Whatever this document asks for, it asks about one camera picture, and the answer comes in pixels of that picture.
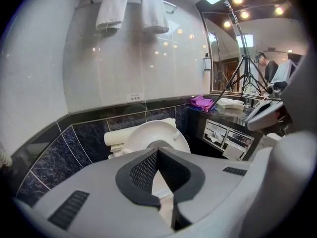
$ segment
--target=purple cloth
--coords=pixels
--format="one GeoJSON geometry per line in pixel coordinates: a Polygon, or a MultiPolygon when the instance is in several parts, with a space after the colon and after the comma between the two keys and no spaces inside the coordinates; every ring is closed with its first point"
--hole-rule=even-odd
{"type": "Polygon", "coordinates": [[[204,99],[202,95],[198,95],[197,97],[190,100],[190,103],[199,108],[210,107],[213,104],[213,100],[204,99]]]}

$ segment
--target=white tiled wall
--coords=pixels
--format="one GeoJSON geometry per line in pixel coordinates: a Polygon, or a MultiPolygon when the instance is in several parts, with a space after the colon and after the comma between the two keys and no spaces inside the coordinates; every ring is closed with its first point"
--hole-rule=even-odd
{"type": "Polygon", "coordinates": [[[13,154],[67,114],[62,58],[79,0],[25,0],[1,40],[0,141],[13,154]]]}
{"type": "Polygon", "coordinates": [[[141,0],[128,1],[116,32],[96,31],[101,3],[80,1],[68,29],[63,61],[70,113],[123,104],[130,93],[143,92],[146,100],[209,93],[210,74],[203,72],[208,47],[200,15],[187,0],[166,1],[178,8],[167,15],[169,32],[159,35],[143,33],[141,0]]]}

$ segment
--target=mirror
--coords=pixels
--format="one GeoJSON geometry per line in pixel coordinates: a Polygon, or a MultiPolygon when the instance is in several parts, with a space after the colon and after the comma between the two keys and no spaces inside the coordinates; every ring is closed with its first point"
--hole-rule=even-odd
{"type": "Polygon", "coordinates": [[[256,0],[257,4],[253,0],[243,0],[242,4],[227,1],[229,5],[224,1],[213,5],[204,1],[197,4],[209,38],[211,92],[222,91],[242,57],[250,56],[247,69],[243,61],[233,81],[241,79],[226,91],[266,95],[265,83],[272,81],[278,66],[288,60],[297,64],[307,52],[308,39],[301,19],[287,0],[256,0]],[[253,63],[258,52],[261,59],[253,63]],[[244,85],[243,75],[249,75],[244,85]]]}

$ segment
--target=white towel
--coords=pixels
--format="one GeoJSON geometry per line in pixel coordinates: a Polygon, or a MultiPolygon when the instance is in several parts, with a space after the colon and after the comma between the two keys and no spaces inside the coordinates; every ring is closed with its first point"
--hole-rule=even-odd
{"type": "Polygon", "coordinates": [[[96,29],[119,29],[122,25],[128,0],[103,0],[99,9],[96,29]]]}
{"type": "Polygon", "coordinates": [[[167,33],[169,30],[163,0],[142,0],[143,31],[154,34],[167,33]]]}

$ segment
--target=mesh panel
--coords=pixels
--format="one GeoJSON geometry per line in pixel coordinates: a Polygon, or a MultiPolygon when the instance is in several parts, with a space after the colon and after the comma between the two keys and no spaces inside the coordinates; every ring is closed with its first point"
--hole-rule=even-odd
{"type": "Polygon", "coordinates": [[[162,152],[158,155],[158,170],[172,192],[178,190],[190,178],[188,168],[162,152]]]}
{"type": "Polygon", "coordinates": [[[132,182],[149,193],[152,193],[153,179],[157,173],[157,155],[157,152],[153,153],[130,171],[132,182]]]}

